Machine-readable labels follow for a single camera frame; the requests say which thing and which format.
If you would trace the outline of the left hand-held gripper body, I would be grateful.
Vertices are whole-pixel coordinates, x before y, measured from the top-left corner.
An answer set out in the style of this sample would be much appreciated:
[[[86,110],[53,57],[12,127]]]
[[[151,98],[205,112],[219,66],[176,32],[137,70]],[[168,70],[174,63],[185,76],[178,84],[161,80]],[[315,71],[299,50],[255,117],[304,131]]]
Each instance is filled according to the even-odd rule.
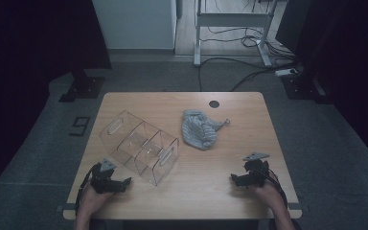
[[[116,166],[106,158],[92,167],[91,186],[98,194],[116,193],[118,188],[126,186],[124,181],[111,179],[115,169]]]

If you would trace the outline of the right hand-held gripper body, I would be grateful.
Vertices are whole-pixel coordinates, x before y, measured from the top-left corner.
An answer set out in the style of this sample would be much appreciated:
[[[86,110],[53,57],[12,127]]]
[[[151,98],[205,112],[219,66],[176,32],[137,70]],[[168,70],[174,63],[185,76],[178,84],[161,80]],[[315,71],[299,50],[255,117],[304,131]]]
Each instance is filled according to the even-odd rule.
[[[245,156],[242,160],[245,161],[244,168],[249,175],[252,177],[253,184],[263,187],[265,180],[269,176],[269,165],[264,158],[269,157],[267,153],[252,152],[251,154]]]

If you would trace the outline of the clear acrylic divided box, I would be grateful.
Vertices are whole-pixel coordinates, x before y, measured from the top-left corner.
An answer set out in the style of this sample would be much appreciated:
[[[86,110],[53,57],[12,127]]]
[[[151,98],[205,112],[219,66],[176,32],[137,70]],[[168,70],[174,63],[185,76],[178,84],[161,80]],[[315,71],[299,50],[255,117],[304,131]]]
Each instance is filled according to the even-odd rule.
[[[179,155],[179,140],[124,110],[101,132],[110,156],[150,184],[158,186]]]

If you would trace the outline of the grey striped fluffy cloth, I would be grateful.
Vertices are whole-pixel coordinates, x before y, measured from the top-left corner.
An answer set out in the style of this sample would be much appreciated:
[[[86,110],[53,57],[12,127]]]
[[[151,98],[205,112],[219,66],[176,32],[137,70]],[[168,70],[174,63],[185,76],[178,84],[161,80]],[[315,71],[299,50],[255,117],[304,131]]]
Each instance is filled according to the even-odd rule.
[[[201,110],[189,109],[183,111],[181,126],[183,140],[186,144],[199,149],[208,150],[218,139],[218,131],[230,124],[210,119]]]

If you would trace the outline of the person's left hand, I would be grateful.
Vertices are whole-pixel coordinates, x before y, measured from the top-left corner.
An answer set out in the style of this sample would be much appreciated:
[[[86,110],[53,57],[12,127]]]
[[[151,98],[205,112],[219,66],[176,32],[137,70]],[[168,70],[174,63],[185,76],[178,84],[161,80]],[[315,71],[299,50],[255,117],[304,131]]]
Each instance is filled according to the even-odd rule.
[[[89,219],[93,214],[98,212],[113,196],[113,193],[98,194],[91,185],[86,185],[82,190],[82,197],[80,199],[79,210],[77,211],[77,218]]]

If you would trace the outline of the person's right hand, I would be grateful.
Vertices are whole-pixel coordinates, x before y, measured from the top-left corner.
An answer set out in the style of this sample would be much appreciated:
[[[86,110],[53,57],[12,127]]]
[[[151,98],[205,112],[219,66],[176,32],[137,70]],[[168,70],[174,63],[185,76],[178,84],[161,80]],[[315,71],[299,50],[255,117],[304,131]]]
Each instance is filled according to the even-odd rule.
[[[263,187],[250,187],[249,191],[263,204],[271,209],[274,215],[280,214],[286,211],[286,207],[283,197],[278,192],[276,185],[278,184],[277,177],[271,173],[270,179],[267,179]]]

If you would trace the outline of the black stand base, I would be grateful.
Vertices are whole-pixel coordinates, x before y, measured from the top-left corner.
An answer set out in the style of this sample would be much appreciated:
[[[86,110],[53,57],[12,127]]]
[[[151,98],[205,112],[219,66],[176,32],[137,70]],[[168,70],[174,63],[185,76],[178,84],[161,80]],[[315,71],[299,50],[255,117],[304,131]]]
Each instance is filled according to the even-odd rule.
[[[59,101],[61,103],[72,103],[75,99],[97,99],[104,77],[88,77],[83,69],[71,72],[73,82],[65,94],[62,94]]]
[[[310,100],[317,104],[331,104],[329,93],[318,78],[281,77],[282,84],[290,100]]]

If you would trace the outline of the white power strip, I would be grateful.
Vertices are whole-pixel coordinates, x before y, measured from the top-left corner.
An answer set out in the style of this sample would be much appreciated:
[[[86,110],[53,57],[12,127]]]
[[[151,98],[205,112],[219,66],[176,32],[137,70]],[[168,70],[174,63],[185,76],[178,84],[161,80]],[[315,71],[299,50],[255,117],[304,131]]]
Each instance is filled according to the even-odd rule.
[[[275,71],[276,77],[284,77],[297,74],[298,71],[295,68],[283,69]]]

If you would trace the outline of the dark curtain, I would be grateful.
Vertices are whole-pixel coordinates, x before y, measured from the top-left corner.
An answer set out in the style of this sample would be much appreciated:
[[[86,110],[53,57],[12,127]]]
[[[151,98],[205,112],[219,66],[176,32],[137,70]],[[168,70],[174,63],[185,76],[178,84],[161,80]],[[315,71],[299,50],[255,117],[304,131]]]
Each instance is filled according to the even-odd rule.
[[[276,39],[368,148],[368,0],[287,0]]]
[[[109,66],[92,0],[0,0],[0,175],[44,108],[50,82]]]

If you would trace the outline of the white cabinet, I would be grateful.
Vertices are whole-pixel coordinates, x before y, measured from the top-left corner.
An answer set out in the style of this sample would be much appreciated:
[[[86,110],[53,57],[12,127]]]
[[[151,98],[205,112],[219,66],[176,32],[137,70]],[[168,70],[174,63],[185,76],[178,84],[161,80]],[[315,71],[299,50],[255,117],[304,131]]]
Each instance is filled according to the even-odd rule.
[[[173,50],[175,0],[92,0],[106,47]]]

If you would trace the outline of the white metal desk frame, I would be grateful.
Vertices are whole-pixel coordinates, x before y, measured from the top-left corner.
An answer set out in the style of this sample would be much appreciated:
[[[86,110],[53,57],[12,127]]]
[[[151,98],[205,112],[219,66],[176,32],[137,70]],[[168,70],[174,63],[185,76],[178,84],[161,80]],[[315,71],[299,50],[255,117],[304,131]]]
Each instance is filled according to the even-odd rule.
[[[263,34],[257,40],[257,50],[265,67],[271,67],[271,61],[267,54],[265,42],[274,18],[278,0],[272,0],[271,7],[267,12],[204,12],[201,9],[203,0],[195,0],[195,44],[194,66],[201,64],[201,40],[202,27],[251,27],[263,28]]]

